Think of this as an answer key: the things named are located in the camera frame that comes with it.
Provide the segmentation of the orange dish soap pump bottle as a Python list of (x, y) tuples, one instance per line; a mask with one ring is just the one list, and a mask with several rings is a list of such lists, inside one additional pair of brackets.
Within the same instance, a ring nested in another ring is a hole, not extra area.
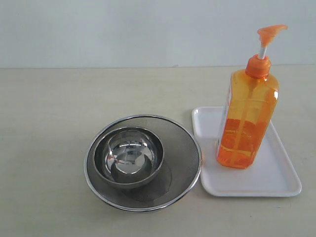
[(247, 169), (255, 160), (275, 110), (279, 83), (270, 72), (268, 45), (287, 25), (260, 28), (260, 50), (245, 69), (230, 78), (216, 144), (216, 159), (226, 167)]

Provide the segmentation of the small stainless steel bowl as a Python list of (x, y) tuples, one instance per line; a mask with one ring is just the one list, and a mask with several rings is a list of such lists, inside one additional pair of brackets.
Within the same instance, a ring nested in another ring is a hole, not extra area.
[(154, 180), (164, 163), (161, 139), (140, 126), (116, 128), (97, 139), (92, 164), (99, 178), (116, 189), (135, 189)]

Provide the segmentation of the steel mesh strainer basket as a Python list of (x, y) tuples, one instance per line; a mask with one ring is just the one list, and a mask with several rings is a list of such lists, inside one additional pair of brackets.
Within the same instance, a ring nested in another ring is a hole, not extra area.
[[(92, 152), (102, 135), (124, 126), (140, 126), (154, 132), (164, 147), (160, 173), (135, 189), (116, 189), (98, 177)], [(179, 123), (156, 115), (133, 115), (112, 122), (94, 138), (84, 158), (84, 175), (90, 189), (105, 203), (126, 211), (146, 212), (167, 207), (184, 196), (198, 180), (201, 151), (195, 138)]]

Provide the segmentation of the white rectangular plastic tray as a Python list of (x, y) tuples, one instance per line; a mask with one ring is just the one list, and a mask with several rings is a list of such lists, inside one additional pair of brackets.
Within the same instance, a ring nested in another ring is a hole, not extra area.
[(217, 197), (294, 197), (300, 194), (301, 181), (272, 123), (249, 168), (229, 168), (217, 162), (216, 141), (222, 112), (222, 106), (192, 110), (194, 136), (202, 153), (203, 188)]

